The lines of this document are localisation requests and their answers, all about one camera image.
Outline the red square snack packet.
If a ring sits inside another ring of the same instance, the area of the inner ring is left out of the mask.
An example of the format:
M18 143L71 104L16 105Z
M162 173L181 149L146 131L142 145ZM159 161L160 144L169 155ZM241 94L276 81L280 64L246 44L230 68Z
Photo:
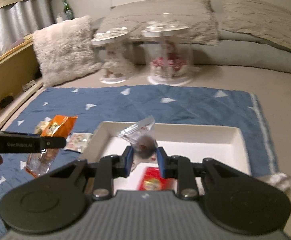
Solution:
M139 191L164 191L175 189L176 180L164 179L158 167L147 167L141 177Z

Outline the beige printed snack packet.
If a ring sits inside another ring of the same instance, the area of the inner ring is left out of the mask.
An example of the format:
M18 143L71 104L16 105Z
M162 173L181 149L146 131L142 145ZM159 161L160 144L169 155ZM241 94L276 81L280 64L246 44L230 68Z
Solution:
M66 146L64 150L75 151L83 153L89 144L93 134L92 133L72 133L66 139Z

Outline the dark round snack clear wrapper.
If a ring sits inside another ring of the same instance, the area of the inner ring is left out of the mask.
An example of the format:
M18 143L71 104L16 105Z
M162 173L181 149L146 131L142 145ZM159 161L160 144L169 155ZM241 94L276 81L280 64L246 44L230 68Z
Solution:
M140 159L149 159L158 148L154 137L155 119L148 116L137 123L126 127L118 133L118 137L126 140L134 149L134 154Z

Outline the orange long snack pack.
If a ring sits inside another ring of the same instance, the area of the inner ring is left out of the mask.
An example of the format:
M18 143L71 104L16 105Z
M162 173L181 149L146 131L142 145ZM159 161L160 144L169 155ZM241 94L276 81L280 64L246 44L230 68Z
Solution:
M59 153L66 146L66 139L70 135L78 116L55 115L49 122L40 122L35 133L43 139L38 152L28 155L25 170L38 178L49 172L50 166Z

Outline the black object on shelf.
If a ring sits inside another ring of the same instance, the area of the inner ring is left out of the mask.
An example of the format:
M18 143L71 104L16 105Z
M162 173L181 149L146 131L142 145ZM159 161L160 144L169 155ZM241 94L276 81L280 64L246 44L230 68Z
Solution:
M14 100L13 95L7 95L0 101L0 109L6 108L9 104L11 104Z

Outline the cream gold-print snack bag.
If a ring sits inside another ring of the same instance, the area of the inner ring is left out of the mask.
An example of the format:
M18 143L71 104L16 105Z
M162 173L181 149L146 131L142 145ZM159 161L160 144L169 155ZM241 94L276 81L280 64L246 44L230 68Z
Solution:
M37 126L35 126L34 134L41 135L41 133L46 129L46 127L49 125L49 123L50 123L50 121L39 122L39 124L37 124Z

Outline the white cardboard tray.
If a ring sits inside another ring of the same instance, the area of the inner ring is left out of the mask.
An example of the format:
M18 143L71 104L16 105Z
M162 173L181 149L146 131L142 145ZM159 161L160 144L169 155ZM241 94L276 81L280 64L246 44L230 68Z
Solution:
M101 122L78 157L96 163L107 155L122 155L129 143L118 133L131 122ZM236 127L155 124L153 135L166 154L181 155L193 163L213 158L245 174L251 174L250 162L241 130Z

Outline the small figurine on shelf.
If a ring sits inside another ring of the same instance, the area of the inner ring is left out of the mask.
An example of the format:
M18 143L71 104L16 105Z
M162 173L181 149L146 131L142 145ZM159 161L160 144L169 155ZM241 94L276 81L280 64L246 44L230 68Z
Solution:
M22 86L22 91L26 92L36 84L37 84L37 82L35 80L31 80L30 82L28 82Z

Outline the wooden bed-side shelf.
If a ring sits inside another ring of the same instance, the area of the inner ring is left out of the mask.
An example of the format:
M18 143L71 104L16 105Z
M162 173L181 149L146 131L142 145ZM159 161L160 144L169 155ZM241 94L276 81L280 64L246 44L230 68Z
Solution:
M37 84L23 92L22 86L31 80L35 80ZM7 95L14 96L11 104L0 109L0 129L42 86L32 38L0 56L0 101Z

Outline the white fluffy pillow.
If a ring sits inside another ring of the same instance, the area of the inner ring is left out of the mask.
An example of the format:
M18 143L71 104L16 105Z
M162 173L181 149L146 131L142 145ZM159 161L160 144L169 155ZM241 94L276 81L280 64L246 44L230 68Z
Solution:
M44 87L53 87L99 71L92 48L92 19L83 16L37 30L33 49Z

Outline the clear case red doll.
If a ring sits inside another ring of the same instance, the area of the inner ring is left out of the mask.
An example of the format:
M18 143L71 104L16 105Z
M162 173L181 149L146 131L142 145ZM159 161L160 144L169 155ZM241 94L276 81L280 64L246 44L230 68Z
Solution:
M150 83L182 86L192 81L193 50L189 26L180 21L149 21L142 36Z

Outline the clear case white doll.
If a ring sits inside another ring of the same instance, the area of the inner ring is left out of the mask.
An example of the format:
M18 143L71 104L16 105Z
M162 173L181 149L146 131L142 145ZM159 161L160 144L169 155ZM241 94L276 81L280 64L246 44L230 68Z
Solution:
M95 59L101 64L101 82L121 83L136 72L133 44L126 27L96 33L91 40Z

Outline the grey window curtain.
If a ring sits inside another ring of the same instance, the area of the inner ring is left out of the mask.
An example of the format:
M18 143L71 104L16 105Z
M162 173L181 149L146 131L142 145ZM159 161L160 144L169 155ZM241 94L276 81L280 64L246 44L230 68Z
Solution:
M51 0L24 0L0 8L0 56L24 36L53 23Z

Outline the grey folded duvet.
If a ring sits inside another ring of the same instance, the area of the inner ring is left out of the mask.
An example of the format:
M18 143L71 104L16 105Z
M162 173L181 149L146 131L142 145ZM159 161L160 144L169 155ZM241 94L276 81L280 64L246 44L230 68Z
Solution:
M179 42L193 65L244 66L291 74L291 50L249 34L218 31L218 44Z

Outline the green glass bottle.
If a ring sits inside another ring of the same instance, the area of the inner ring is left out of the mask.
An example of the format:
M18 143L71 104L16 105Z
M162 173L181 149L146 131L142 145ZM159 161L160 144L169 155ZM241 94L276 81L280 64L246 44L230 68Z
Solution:
M73 20L74 19L73 11L67 0L63 0L63 6L64 6L64 14L65 14L66 19Z

